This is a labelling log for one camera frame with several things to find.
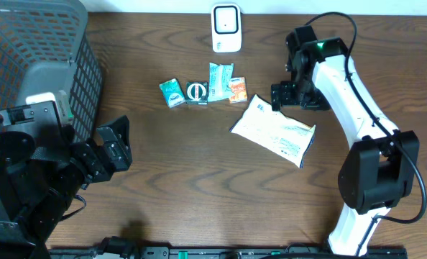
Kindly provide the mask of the green Kleenex tissue pack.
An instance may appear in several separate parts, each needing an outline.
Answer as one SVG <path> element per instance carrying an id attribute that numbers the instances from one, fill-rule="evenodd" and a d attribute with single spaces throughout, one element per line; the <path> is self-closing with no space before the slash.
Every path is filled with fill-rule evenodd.
<path id="1" fill-rule="evenodd" d="M 234 95 L 229 82 L 234 71 L 234 64 L 219 65 L 209 63 L 209 94 L 208 102 L 228 99 Z"/>

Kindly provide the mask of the small orange tissue pack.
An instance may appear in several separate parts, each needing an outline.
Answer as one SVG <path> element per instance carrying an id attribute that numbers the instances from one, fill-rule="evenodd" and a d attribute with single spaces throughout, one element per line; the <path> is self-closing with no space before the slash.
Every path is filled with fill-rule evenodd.
<path id="1" fill-rule="evenodd" d="M 245 102 L 248 99 L 245 77 L 232 78 L 229 82 L 233 96 L 229 97 L 231 104 Z"/>

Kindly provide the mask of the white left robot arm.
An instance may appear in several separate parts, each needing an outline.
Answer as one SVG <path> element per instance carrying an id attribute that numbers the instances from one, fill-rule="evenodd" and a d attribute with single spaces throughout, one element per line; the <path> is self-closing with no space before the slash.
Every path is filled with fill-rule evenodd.
<path id="1" fill-rule="evenodd" d="M 78 191 L 110 181 L 132 164 L 129 119 L 122 116 L 97 129 L 94 140 L 72 143 L 72 127 L 60 129 L 60 146 L 47 150 L 58 160 L 36 155 L 40 141 L 25 132 L 0 133 L 0 258 L 49 258 L 46 242 Z"/>

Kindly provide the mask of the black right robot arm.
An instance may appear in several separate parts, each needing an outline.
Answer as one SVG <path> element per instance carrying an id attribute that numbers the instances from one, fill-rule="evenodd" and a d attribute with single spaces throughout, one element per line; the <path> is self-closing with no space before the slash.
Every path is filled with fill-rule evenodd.
<path id="1" fill-rule="evenodd" d="M 320 40 L 312 26 L 286 37 L 289 81 L 271 87 L 271 105 L 332 109 L 346 136 L 349 153 L 339 171 L 344 207 L 328 237 L 337 255 L 363 256 L 381 220 L 411 193 L 419 140 L 402 132 L 376 105 L 359 78 L 350 48 L 341 38 Z"/>

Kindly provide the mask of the small teal tissue pack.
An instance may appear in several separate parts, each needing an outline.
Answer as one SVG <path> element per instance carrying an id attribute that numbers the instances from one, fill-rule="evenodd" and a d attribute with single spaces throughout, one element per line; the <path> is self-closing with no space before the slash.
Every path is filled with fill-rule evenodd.
<path id="1" fill-rule="evenodd" d="M 185 95 L 176 78 L 161 83 L 159 87 L 169 108 L 185 103 Z"/>

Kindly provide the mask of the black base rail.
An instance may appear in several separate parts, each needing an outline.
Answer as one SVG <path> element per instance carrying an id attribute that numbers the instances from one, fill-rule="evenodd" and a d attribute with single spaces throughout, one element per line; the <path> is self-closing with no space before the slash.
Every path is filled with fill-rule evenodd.
<path id="1" fill-rule="evenodd" d="M 319 247 L 291 245 L 274 248 L 189 248 L 139 247 L 131 255 L 119 255 L 104 248 L 52 249 L 50 258 L 136 258 L 136 259 L 259 259 L 259 258 L 408 258 L 405 248 L 370 248 L 366 255 L 336 255 Z"/>

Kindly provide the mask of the dark green scrub pad pack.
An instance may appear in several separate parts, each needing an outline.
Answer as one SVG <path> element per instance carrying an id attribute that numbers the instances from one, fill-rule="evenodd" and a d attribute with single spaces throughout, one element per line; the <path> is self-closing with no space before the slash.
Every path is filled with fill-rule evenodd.
<path id="1" fill-rule="evenodd" d="M 208 104 L 208 83 L 205 81 L 187 82 L 185 93 L 188 105 Z"/>

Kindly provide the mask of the orange wet sheet package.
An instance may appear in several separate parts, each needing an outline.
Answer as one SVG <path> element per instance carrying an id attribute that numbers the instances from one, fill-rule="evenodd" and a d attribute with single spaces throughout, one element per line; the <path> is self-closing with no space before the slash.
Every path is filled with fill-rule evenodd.
<path id="1" fill-rule="evenodd" d="M 303 159 L 313 143 L 316 125 L 274 112 L 272 105 L 254 95 L 242 117 L 232 126 L 231 133 L 265 147 L 282 158 L 303 167 Z"/>

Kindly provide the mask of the dark grey plastic mesh basket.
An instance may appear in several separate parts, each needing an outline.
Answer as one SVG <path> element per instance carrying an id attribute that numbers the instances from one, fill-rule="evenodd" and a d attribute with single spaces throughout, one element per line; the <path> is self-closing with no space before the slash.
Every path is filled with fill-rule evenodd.
<path id="1" fill-rule="evenodd" d="M 76 141 L 94 131 L 104 84 L 80 1 L 0 1 L 0 111 L 64 91 Z"/>

